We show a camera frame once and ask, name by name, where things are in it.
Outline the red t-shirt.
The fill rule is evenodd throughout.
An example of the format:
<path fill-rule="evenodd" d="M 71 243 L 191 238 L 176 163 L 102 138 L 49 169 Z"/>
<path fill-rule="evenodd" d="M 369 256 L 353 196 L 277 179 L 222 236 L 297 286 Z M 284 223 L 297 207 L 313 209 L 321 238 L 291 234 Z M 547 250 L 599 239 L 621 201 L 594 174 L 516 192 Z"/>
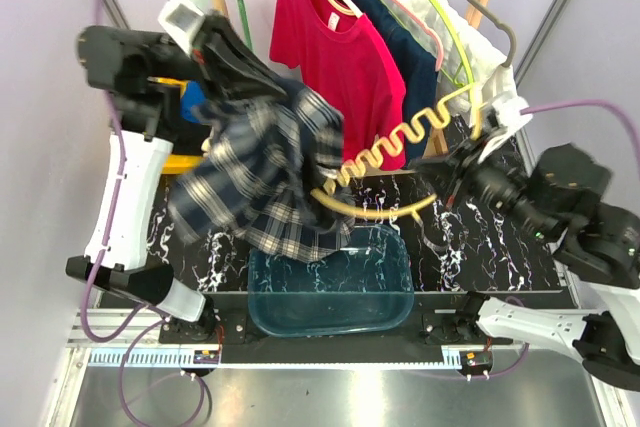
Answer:
<path fill-rule="evenodd" d="M 340 12 L 329 0 L 276 0 L 269 57 L 299 69 L 342 113 L 345 160 L 403 122 L 404 81 L 365 15 Z"/>

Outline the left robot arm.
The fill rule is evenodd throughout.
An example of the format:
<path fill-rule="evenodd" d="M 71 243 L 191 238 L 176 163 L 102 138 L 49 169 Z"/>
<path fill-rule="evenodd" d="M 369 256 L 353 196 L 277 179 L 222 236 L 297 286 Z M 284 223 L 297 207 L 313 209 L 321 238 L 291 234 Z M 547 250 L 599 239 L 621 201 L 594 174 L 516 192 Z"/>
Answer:
<path fill-rule="evenodd" d="M 209 100 L 284 92 L 217 11 L 193 23 L 172 21 L 162 32 L 91 25 L 78 35 L 76 52 L 87 84 L 108 100 L 110 160 L 94 232 L 65 272 L 88 290 L 172 317 L 190 340 L 206 342 L 216 330 L 213 301 L 178 280 L 170 265 L 147 263 L 156 189 L 184 131 L 176 83 L 199 83 Z"/>

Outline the navy plaid skirt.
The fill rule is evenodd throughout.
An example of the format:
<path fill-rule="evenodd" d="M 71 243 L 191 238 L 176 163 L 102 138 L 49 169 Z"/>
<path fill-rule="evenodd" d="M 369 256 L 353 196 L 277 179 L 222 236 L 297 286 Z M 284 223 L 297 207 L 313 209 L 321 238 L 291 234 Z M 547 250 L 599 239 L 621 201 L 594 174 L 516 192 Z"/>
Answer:
<path fill-rule="evenodd" d="M 278 77 L 283 99 L 206 101 L 203 160 L 179 176 L 168 211 L 186 243 L 227 230 L 271 255 L 313 262 L 347 246 L 354 220 L 311 192 L 343 161 L 343 116 L 303 83 Z"/>

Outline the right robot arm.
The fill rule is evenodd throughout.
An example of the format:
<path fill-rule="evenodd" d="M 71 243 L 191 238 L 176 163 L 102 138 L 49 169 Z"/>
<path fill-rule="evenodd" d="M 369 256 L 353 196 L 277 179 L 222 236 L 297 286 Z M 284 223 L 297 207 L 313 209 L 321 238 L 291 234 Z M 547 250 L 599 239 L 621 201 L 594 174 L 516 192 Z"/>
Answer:
<path fill-rule="evenodd" d="M 591 376 L 639 389 L 639 218 L 603 202 L 611 171 L 568 143 L 545 150 L 529 176 L 511 173 L 480 153 L 488 138 L 467 140 L 410 169 L 434 179 L 449 207 L 467 198 L 509 218 L 519 230 L 553 244 L 564 265 L 601 298 L 600 313 L 552 314 L 469 292 L 454 331 L 466 343 L 482 337 L 537 345 L 577 361 Z"/>

